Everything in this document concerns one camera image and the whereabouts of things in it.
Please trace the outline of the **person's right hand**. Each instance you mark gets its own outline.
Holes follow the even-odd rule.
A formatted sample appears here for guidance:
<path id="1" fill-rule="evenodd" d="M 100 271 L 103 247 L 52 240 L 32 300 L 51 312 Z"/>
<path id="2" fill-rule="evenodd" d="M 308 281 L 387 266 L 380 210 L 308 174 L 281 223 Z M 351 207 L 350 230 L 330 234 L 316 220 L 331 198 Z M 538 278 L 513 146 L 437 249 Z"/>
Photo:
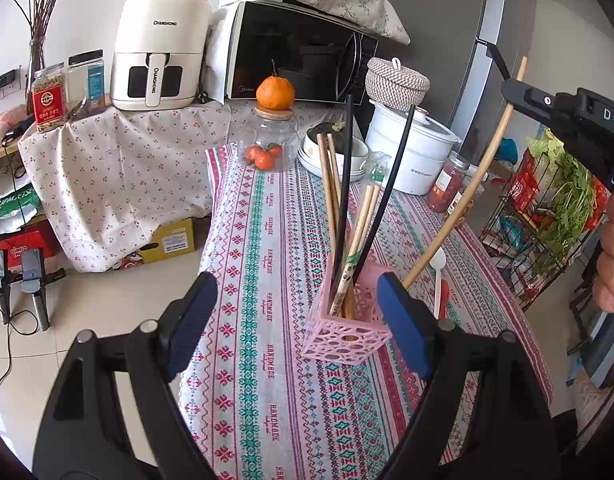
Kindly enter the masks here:
<path id="1" fill-rule="evenodd" d="M 614 313 L 614 192 L 607 204 L 607 222 L 600 231 L 601 255 L 596 263 L 598 276 L 593 284 L 596 305 L 607 313 Z"/>

